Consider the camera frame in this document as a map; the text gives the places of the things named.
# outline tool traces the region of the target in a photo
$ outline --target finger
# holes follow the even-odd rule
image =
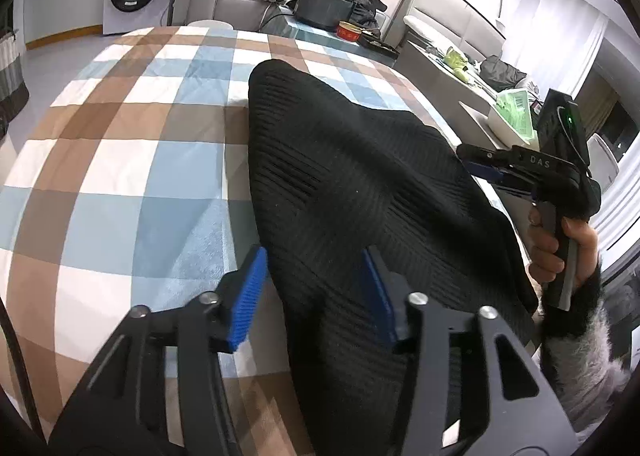
[[[529,223],[531,223],[534,227],[542,225],[542,216],[537,207],[532,207],[529,211]]]
[[[551,283],[554,279],[556,279],[556,274],[553,274],[541,267],[537,266],[535,263],[531,263],[529,265],[529,275],[533,277],[540,285],[545,285],[546,283]]]
[[[553,274],[559,274],[564,270],[564,261],[562,259],[551,253],[541,251],[537,247],[533,247],[531,250],[531,261],[541,269]]]
[[[598,234],[586,221],[562,218],[562,230],[585,249],[597,250]]]
[[[558,240],[542,227],[529,227],[529,238],[541,251],[554,253],[558,250]]]

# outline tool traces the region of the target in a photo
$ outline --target person's hand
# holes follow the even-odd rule
[[[558,240],[542,228],[542,216],[535,207],[529,212],[529,237],[534,247],[530,252],[529,274],[544,288],[564,269],[564,261],[554,255]],[[562,230],[578,243],[578,262],[575,271],[574,292],[593,275],[598,264],[598,234],[585,221],[562,218]]]

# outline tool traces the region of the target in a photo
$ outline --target black handheld device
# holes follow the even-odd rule
[[[562,217],[588,220],[600,210],[600,186],[591,178],[589,151],[578,107],[571,96],[549,90],[536,125],[540,151],[513,146],[490,151],[460,144],[456,154],[471,175],[533,200],[543,227],[556,236],[564,270],[549,284],[545,300],[569,310],[578,245],[562,230]]]

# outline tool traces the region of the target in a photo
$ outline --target checkered tablecloth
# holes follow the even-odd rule
[[[276,58],[372,108],[449,126],[387,66],[314,43],[198,27],[131,32],[66,86],[0,192],[0,297],[50,432],[132,305],[215,289],[258,241],[250,200],[248,79]],[[245,456],[312,452],[292,387],[282,306],[267,284],[249,338],[221,364]],[[177,396],[175,353],[166,368]],[[0,383],[18,399],[6,345]],[[170,414],[170,434],[180,441]]]
[[[381,62],[388,66],[393,66],[396,62],[395,59],[388,58],[375,50],[339,38],[334,32],[327,32],[326,30],[316,29],[316,27],[301,23],[297,21],[292,14],[293,12],[287,8],[275,7],[273,11],[267,13],[264,19],[267,23],[260,32],[273,34],[274,36],[282,36],[283,38],[316,43],[316,45],[350,52],[356,56]]]

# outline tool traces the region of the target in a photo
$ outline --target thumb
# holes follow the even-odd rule
[[[562,218],[562,230],[583,249],[597,250],[598,234],[586,221]]]

